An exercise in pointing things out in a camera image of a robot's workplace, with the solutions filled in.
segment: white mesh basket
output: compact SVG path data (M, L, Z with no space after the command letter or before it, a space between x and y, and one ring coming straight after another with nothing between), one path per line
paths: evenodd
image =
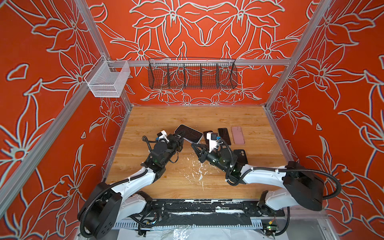
M128 62L125 62L120 72L112 72L110 69L108 61L102 56L85 77L88 87L95 97L118 98L124 89L131 73Z

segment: black smartphone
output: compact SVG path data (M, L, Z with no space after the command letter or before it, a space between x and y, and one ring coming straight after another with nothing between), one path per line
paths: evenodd
M190 128L184 124L180 124L175 130L175 133L184 131L184 139L191 143L199 143L203 134L193 128Z
M219 128L218 135L224 139L224 141L231 146L231 139L229 138L229 132L227 128Z
M205 139L205 144L207 144L207 145L209 145L209 141L208 141L208 139L207 139L207 133L208 132L213 132L212 130L209 130L209 131L205 131L205 132L203 132L203 136L204 136L204 139Z

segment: floral wallpaper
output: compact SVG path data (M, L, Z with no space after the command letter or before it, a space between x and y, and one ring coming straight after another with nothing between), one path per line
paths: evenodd
M1 1L0 32L2 187L100 54L73 0ZM72 239L126 114L121 98L89 92L0 219L0 239Z
M87 0L114 60L289 58L319 0ZM283 66L238 67L232 90L149 89L145 67L125 88L136 105L263 104Z
M333 0L271 108L293 159L340 180L324 208L341 239L384 238L383 13Z

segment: white-edged smartphone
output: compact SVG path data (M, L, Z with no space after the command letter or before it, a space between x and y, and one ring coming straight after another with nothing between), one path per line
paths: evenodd
M190 128L184 124L180 124L177 129L175 130L175 133L184 131L184 139L187 140L190 143L199 143L201 138L203 137L203 133L199 132L193 128Z

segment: wooden table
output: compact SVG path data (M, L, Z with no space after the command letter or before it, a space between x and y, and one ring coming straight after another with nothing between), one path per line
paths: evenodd
M148 156L147 144L141 140L143 135L149 140L154 140L161 130L170 134L180 124L200 132L208 130L217 132L218 128L226 127L232 142L231 149L244 149L250 165L270 167L286 165L262 107L135 106L111 166L107 183L120 181L140 169L140 164ZM241 126L245 144L234 144L232 126ZM230 186L225 181L224 172L208 162L203 164L199 162L187 141L184 141L184 149L179 154L178 162L168 163L166 169L159 180L142 189L152 198L258 199L263 191L278 189L264 184Z

